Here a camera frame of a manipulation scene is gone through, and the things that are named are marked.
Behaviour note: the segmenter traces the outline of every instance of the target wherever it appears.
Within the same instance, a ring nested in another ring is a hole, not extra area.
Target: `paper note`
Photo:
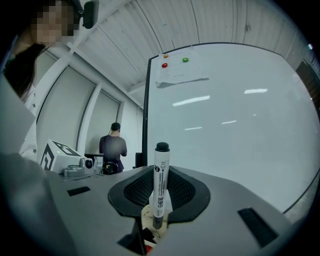
[[[183,58],[188,58],[188,61],[183,62]],[[160,54],[156,65],[158,70],[155,84],[158,88],[209,79],[204,74],[199,54],[194,51],[193,46],[168,53],[167,58]]]

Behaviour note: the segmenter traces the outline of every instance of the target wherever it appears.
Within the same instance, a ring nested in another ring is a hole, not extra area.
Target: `ceiling panel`
[[[145,80],[148,60],[158,55],[161,48],[137,3],[130,2],[114,12],[100,28],[125,56],[140,80]]]
[[[281,33],[279,35],[278,42],[274,51],[285,58],[288,51],[290,50],[290,45],[294,40],[295,33],[296,28],[287,21],[283,21]]]
[[[256,46],[274,51],[282,30],[283,22],[284,20],[279,14],[263,6]]]
[[[191,2],[200,43],[232,42],[233,0],[192,0]]]
[[[139,106],[144,104],[144,101],[145,101],[145,90],[133,93],[132,96],[140,103]]]
[[[297,26],[271,1],[100,0],[99,12],[106,19],[88,38],[82,34],[76,52],[141,103],[144,90],[135,88],[146,80],[149,58],[199,43],[257,46],[293,68],[306,59],[320,71]]]
[[[307,41],[297,31],[292,41],[292,45],[290,47],[289,53],[286,56],[286,61],[295,70],[301,64],[304,58],[304,55],[306,54],[307,51],[309,51]]]
[[[263,6],[258,1],[247,0],[246,27],[244,44],[255,46],[258,41],[262,22]]]
[[[190,0],[138,0],[162,51],[198,44],[198,30]]]
[[[90,37],[79,46],[90,61],[99,65],[104,75],[117,81],[125,89],[141,81],[136,70],[119,51],[117,46],[100,29],[96,29]]]

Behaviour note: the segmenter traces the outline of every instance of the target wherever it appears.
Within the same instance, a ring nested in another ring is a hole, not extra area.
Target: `cable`
[[[161,238],[161,236],[160,236],[160,235],[159,235],[159,233],[158,233],[158,230],[157,230],[157,229],[155,229],[155,231],[157,232],[157,234],[158,234],[159,238]]]
[[[140,107],[142,107],[142,106],[143,106],[143,105],[138,106],[138,107],[136,108],[136,137],[137,137],[137,140],[138,140],[138,151],[139,151],[139,153],[141,153],[141,151],[140,151],[140,141],[139,141],[138,109],[139,109]]]

